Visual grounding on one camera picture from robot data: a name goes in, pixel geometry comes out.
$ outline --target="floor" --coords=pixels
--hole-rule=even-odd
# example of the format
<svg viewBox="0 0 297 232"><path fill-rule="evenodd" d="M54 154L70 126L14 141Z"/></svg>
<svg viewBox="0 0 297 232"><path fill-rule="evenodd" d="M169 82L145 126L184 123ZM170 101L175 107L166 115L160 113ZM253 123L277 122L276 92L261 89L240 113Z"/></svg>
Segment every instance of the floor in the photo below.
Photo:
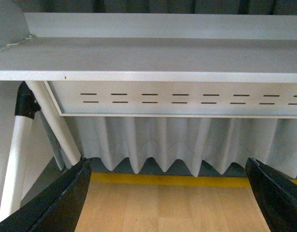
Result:
<svg viewBox="0 0 297 232"><path fill-rule="evenodd" d="M91 182L76 232L269 232L251 188Z"/></svg>

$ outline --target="metal panel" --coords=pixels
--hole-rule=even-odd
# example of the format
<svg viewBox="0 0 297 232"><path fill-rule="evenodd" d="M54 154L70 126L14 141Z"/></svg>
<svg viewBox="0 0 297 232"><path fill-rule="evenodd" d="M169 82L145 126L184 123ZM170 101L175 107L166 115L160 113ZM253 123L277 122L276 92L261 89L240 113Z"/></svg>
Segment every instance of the metal panel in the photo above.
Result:
<svg viewBox="0 0 297 232"><path fill-rule="evenodd" d="M49 82L64 116L297 117L297 84Z"/></svg>
<svg viewBox="0 0 297 232"><path fill-rule="evenodd" d="M27 38L30 32L21 9L9 0L0 0L0 47Z"/></svg>
<svg viewBox="0 0 297 232"><path fill-rule="evenodd" d="M25 13L38 37L297 40L297 16Z"/></svg>
<svg viewBox="0 0 297 232"><path fill-rule="evenodd" d="M297 41L33 38L0 52L0 80L297 83Z"/></svg>

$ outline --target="metal leg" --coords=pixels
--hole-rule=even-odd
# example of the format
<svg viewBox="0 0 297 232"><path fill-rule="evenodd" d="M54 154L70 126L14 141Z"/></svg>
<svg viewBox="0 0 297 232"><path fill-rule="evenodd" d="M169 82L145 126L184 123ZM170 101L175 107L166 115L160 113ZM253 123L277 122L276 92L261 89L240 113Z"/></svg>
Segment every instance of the metal leg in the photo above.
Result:
<svg viewBox="0 0 297 232"><path fill-rule="evenodd" d="M54 132L60 146L66 153L70 163L76 165L81 158L81 154L75 144L70 130L63 117L59 115L57 109L49 95L44 82L42 81L26 81L28 87L33 91L42 113Z"/></svg>
<svg viewBox="0 0 297 232"><path fill-rule="evenodd" d="M0 205L0 222L20 208L32 119L16 116Z"/></svg>
<svg viewBox="0 0 297 232"><path fill-rule="evenodd" d="M0 221L20 208L26 158L34 115L40 110L25 82L18 88L11 149L0 205Z"/></svg>

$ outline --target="white shelf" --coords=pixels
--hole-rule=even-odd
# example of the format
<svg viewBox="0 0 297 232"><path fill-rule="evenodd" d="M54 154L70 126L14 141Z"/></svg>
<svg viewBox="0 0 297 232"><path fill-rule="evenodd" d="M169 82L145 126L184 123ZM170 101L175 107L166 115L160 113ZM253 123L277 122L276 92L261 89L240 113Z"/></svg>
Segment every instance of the white shelf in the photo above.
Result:
<svg viewBox="0 0 297 232"><path fill-rule="evenodd" d="M0 52L0 80L297 83L297 40L37 37Z"/></svg>

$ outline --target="white metal leg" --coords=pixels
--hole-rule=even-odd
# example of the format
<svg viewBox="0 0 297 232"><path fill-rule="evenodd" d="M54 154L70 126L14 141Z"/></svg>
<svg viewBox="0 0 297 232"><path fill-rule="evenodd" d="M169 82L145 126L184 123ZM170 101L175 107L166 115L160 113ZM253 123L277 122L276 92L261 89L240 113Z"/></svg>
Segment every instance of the white metal leg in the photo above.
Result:
<svg viewBox="0 0 297 232"><path fill-rule="evenodd" d="M20 208L32 119L16 116L0 205L0 222Z"/></svg>
<svg viewBox="0 0 297 232"><path fill-rule="evenodd" d="M57 109L42 81L26 81L26 84L33 92L38 104L41 106L47 122L54 132L60 146L66 153L70 163L75 165L80 161L81 154L75 144L70 130L63 117L59 115Z"/></svg>

